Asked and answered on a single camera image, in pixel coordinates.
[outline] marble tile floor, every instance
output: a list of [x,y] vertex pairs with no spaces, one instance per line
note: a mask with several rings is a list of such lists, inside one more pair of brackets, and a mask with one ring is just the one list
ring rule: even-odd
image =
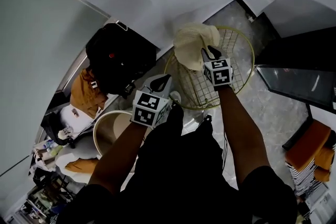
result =
[[[226,25],[239,29],[250,39],[256,55],[262,51],[264,45],[269,40],[275,38],[271,28],[262,18],[259,17],[253,23],[250,23],[244,9],[236,1],[224,7],[204,23],[209,25]],[[156,66],[144,78],[135,83],[136,86],[140,87],[143,81],[150,76],[163,73],[170,53],[171,51],[160,58]],[[239,56],[244,58],[246,55],[244,55],[244,51],[240,51],[236,57],[239,58]],[[242,75],[247,76],[250,68],[249,61],[242,61],[242,63],[239,63],[239,67]],[[108,107],[107,111],[131,107],[134,94],[135,91],[127,100],[117,98]],[[285,166],[285,153],[281,146],[307,118],[306,105],[302,102],[269,92],[257,72],[253,72],[251,79],[241,93],[239,93],[238,98],[261,130],[272,168],[286,184],[293,188],[290,173]],[[202,111],[185,109],[184,114],[185,126],[183,134],[195,130],[199,122],[203,120]],[[224,127],[220,108],[215,108],[213,128],[213,137],[223,148]],[[223,176],[231,186],[237,188],[233,156],[230,149],[228,149]]]

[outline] brown cloth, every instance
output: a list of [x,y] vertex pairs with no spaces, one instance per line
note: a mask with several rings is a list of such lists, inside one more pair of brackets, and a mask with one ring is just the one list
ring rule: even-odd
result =
[[92,174],[98,163],[98,159],[78,159],[75,162],[68,163],[66,170],[75,173]]
[[108,97],[100,91],[92,70],[83,69],[72,84],[70,103],[94,119],[98,108],[103,109],[107,99]]
[[315,164],[325,170],[329,170],[335,151],[331,148],[323,147],[315,156]]
[[330,180],[329,170],[324,170],[321,167],[315,169],[314,176],[317,181],[328,182]]
[[286,161],[298,172],[315,158],[330,135],[331,129],[314,120],[298,142],[286,153]]

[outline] person's left arm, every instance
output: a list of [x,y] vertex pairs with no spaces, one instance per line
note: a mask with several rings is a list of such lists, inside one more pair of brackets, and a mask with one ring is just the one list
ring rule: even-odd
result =
[[121,185],[134,165],[146,130],[146,126],[131,122],[99,160],[89,185],[98,184],[112,194],[119,193]]

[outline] metal laundry basket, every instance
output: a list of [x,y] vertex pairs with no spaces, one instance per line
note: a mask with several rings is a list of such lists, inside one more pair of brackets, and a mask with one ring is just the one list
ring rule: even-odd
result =
[[[239,30],[228,26],[216,26],[220,33],[219,46],[231,59],[234,71],[232,88],[240,93],[251,77],[254,68],[254,50],[249,39]],[[174,52],[170,55],[165,66],[169,73],[178,80],[176,90],[182,95],[183,108],[191,110],[211,109],[220,104],[218,93],[206,79],[203,71],[195,71],[180,64]]]

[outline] black backpack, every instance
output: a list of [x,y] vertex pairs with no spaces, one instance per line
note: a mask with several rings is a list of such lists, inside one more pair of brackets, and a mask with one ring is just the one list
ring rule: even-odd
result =
[[124,98],[134,89],[132,81],[156,63],[156,47],[120,22],[99,29],[86,45],[86,53],[100,90]]

